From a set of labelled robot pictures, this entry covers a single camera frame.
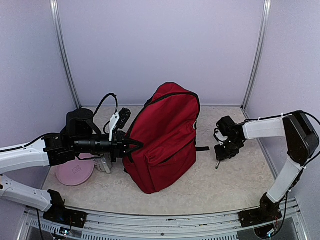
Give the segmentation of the red backpack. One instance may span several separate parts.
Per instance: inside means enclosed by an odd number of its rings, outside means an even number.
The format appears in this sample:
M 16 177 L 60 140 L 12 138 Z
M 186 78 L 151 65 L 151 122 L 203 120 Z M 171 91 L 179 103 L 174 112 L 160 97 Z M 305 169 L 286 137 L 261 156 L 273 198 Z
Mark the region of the red backpack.
M 196 162 L 197 120 L 201 105 L 196 93 L 174 82 L 162 84 L 146 102 L 126 136 L 144 143 L 125 171 L 146 194 L 160 192 L 181 178 Z

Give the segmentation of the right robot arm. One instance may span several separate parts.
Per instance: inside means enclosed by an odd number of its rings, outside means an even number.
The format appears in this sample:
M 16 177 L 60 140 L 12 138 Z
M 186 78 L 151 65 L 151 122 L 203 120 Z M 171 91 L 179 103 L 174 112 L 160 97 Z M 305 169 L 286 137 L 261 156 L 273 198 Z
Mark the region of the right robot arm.
M 312 122 L 320 121 L 308 112 L 296 110 L 241 123 L 235 123 L 227 115 L 216 123 L 213 136 L 218 142 L 214 147 L 218 162 L 235 157 L 249 140 L 277 140 L 286 150 L 283 167 L 255 212 L 260 222 L 268 221 L 275 214 L 303 171 L 320 155 L 320 136 Z

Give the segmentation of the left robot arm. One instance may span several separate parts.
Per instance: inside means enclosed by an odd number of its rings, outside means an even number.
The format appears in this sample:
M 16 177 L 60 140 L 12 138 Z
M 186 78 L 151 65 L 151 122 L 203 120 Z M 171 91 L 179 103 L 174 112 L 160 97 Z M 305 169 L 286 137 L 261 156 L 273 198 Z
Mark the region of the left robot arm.
M 122 128 L 130 118 L 129 109 L 115 112 L 109 121 L 109 133 L 103 134 L 94 123 L 94 112 L 81 108 L 66 116 L 66 126 L 60 133 L 47 133 L 30 143 L 0 150 L 0 197 L 50 214 L 63 223 L 70 211 L 59 192 L 41 190 L 18 183 L 6 173 L 33 168 L 54 167 L 73 161 L 80 154 L 122 158 L 141 149 L 144 144 L 126 136 Z

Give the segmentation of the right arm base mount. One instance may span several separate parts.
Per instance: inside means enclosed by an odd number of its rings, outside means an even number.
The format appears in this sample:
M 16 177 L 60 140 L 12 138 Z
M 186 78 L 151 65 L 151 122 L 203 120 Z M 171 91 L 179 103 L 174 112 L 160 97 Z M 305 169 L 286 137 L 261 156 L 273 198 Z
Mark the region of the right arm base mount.
M 275 221 L 282 218 L 280 210 L 272 212 L 262 211 L 260 208 L 243 210 L 238 213 L 239 221 L 242 228 L 260 225 Z

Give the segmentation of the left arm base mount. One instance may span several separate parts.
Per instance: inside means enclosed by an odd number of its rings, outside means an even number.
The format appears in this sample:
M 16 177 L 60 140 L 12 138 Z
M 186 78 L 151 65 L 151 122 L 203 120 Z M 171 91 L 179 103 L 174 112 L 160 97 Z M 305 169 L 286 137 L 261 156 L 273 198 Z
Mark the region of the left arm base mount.
M 68 208 L 51 208 L 43 213 L 45 220 L 76 228 L 84 228 L 87 213 Z

